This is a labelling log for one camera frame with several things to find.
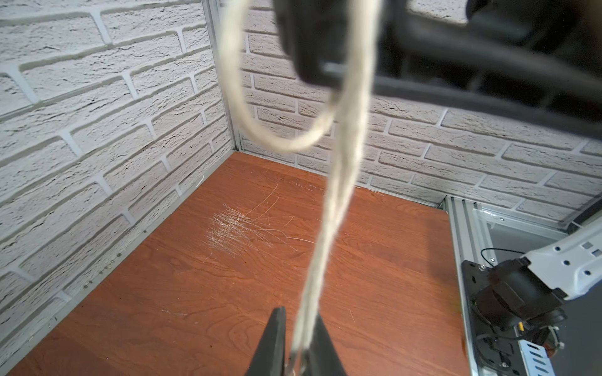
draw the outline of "robotic arm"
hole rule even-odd
[[[566,318],[564,302],[602,280],[601,256],[602,217],[563,240],[496,265],[487,275],[489,286],[474,298],[475,308],[499,328],[519,322],[554,325]]]

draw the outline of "black cable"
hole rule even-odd
[[[483,365],[486,367],[489,367],[497,372],[508,372],[508,370],[510,370],[509,368],[500,368],[497,365],[493,365],[491,364],[491,362],[489,362],[489,359],[487,359],[486,356],[483,355],[483,353],[481,353],[481,350],[479,350],[479,347],[475,346],[474,347],[477,350],[477,354],[481,357],[481,359],[483,360]]]
[[[485,260],[488,264],[491,265],[491,267],[493,268],[493,264],[489,262],[489,260],[487,260],[487,258],[485,258],[485,256],[483,256],[483,252],[484,251],[488,251],[488,250],[494,250],[494,251],[506,251],[506,252],[512,252],[512,253],[520,253],[520,254],[525,254],[526,252],[521,252],[521,251],[515,251],[515,250],[508,250],[505,248],[483,248],[481,249],[481,257],[483,258],[483,260]]]

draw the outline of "wire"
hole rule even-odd
[[[526,252],[521,252],[521,251],[515,251],[515,250],[509,250],[509,249],[505,249],[505,248],[483,248],[481,249],[481,257],[488,263],[491,265],[491,267],[493,268],[494,265],[492,263],[489,262],[489,260],[487,260],[487,258],[485,256],[483,256],[483,252],[484,251],[488,251],[488,250],[494,250],[494,251],[506,251],[506,252],[512,252],[512,253],[520,253],[520,254],[525,254]]]

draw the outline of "cable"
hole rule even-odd
[[[506,251],[506,252],[512,252],[512,253],[520,253],[520,254],[525,254],[526,252],[521,252],[521,251],[515,251],[515,250],[509,250],[509,249],[505,249],[505,248],[483,248],[481,249],[481,257],[488,263],[491,265],[491,267],[493,268],[494,265],[492,263],[489,262],[489,260],[487,260],[487,258],[485,256],[483,256],[483,252],[484,251],[488,251],[488,250],[494,250],[494,251]]]
[[[292,140],[278,137],[253,119],[244,99],[239,73],[240,50],[249,2],[250,0],[228,2],[219,46],[222,68],[220,84],[236,124],[253,142],[282,153],[298,152],[311,147],[331,128],[335,116],[340,121],[335,133],[320,231],[303,286],[291,341],[290,361],[285,370],[286,375],[291,375],[296,367],[298,354],[302,354],[311,344],[328,257],[345,218],[363,159],[382,0],[347,1],[347,73],[341,90],[331,93],[324,110],[310,130]]]

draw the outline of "wooden table surface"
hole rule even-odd
[[[234,153],[11,375],[243,375],[276,306],[290,343],[324,185]],[[349,375],[468,375],[447,214],[356,188],[321,314]]]

